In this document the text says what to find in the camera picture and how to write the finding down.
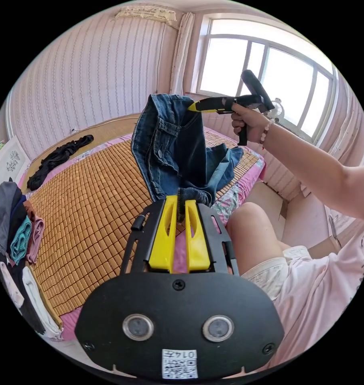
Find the leg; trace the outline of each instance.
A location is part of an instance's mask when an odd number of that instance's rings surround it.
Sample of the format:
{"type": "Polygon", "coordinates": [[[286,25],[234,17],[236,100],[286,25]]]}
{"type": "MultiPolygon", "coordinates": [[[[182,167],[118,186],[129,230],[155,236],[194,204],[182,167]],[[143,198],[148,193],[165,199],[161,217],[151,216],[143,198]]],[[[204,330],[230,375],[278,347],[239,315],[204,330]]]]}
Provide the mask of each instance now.
{"type": "Polygon", "coordinates": [[[240,275],[262,262],[283,256],[268,216],[255,203],[244,203],[235,210],[226,228],[233,242],[240,275]]]}
{"type": "Polygon", "coordinates": [[[281,248],[282,251],[285,251],[285,250],[291,248],[291,246],[289,246],[289,245],[287,245],[287,244],[285,244],[285,243],[283,243],[281,241],[278,241],[278,243],[279,243],[279,247],[281,248]]]}

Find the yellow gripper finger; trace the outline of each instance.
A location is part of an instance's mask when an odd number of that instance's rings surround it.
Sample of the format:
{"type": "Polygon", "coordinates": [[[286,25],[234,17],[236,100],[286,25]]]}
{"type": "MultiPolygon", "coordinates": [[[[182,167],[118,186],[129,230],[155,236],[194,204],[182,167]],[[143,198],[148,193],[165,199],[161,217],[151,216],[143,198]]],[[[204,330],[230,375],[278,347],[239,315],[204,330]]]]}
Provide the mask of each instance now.
{"type": "Polygon", "coordinates": [[[186,201],[185,221],[187,272],[208,270],[210,258],[196,201],[186,201]]]}
{"type": "Polygon", "coordinates": [[[173,272],[178,196],[166,198],[148,264],[151,269],[173,272]]]}

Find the person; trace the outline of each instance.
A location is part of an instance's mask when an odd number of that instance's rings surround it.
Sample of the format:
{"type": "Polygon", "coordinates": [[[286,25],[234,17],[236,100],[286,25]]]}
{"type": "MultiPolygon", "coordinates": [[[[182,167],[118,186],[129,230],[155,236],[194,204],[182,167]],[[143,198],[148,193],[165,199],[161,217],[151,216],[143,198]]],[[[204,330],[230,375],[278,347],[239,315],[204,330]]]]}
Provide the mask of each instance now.
{"type": "MultiPolygon", "coordinates": [[[[290,170],[327,207],[364,223],[364,166],[345,167],[263,114],[234,104],[232,126],[247,129],[250,142],[290,170]]],[[[312,259],[303,246],[277,240],[266,213],[244,203],[227,223],[239,273],[262,288],[275,304],[285,330],[269,369],[313,346],[337,321],[364,276],[364,224],[338,252],[312,259]]]]}

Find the denim jeans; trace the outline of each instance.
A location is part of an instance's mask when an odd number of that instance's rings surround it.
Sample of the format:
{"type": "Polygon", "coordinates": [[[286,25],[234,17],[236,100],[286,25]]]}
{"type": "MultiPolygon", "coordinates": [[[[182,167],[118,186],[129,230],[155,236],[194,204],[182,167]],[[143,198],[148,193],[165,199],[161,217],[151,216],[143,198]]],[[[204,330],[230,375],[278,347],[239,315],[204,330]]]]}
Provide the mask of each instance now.
{"type": "Polygon", "coordinates": [[[178,195],[178,221],[186,200],[214,203],[243,155],[241,148],[224,144],[206,148],[202,114],[187,110],[192,103],[187,96],[150,95],[131,142],[152,200],[178,195]]]}

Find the knee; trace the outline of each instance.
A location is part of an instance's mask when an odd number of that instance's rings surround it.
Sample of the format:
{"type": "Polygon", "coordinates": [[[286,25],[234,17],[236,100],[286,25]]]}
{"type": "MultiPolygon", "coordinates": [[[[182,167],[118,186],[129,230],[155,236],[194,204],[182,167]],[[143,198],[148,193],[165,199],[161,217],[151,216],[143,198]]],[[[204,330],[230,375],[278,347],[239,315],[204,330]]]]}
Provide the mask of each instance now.
{"type": "Polygon", "coordinates": [[[245,202],[232,213],[227,222],[227,227],[239,227],[245,224],[245,222],[249,222],[251,218],[253,218],[253,222],[256,222],[258,218],[264,218],[265,216],[266,213],[261,206],[253,202],[245,202]]]}
{"type": "Polygon", "coordinates": [[[258,206],[253,202],[245,202],[239,206],[231,215],[230,219],[240,219],[245,217],[255,217],[259,215],[266,215],[265,211],[261,206],[258,206]]]}

